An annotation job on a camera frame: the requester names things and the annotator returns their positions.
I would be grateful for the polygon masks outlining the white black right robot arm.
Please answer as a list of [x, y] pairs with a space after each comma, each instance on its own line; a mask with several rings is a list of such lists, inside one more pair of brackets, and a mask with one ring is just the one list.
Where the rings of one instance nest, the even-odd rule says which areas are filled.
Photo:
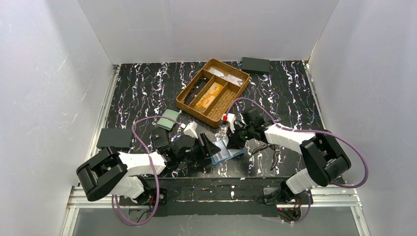
[[281, 182], [273, 196], [290, 198], [308, 189], [326, 187], [350, 169], [351, 162], [337, 140], [327, 133], [304, 133], [265, 120], [255, 108], [242, 113], [243, 121], [234, 114], [224, 114], [229, 123], [228, 149], [241, 149], [255, 139], [269, 145], [278, 145], [299, 153], [305, 168]]

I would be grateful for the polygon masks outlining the light blue card holder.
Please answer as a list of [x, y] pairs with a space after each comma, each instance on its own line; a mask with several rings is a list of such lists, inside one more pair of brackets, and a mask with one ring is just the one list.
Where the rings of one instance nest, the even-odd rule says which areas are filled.
[[218, 148], [220, 148], [220, 152], [210, 157], [213, 165], [217, 165], [219, 163], [225, 162], [229, 159], [232, 159], [234, 157], [241, 156], [244, 154], [244, 150], [242, 148], [227, 149], [228, 142], [229, 142], [229, 138], [225, 137], [213, 143]]

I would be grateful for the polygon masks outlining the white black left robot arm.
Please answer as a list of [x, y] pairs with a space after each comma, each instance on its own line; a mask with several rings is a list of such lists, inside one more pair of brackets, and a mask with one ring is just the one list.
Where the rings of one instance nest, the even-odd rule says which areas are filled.
[[156, 151], [150, 154], [131, 154], [106, 147], [81, 164], [76, 175], [87, 200], [94, 202], [109, 194], [136, 199], [146, 191], [140, 175], [157, 176], [182, 161], [210, 158], [221, 151], [204, 133], [184, 134], [174, 142], [153, 135], [152, 142]]

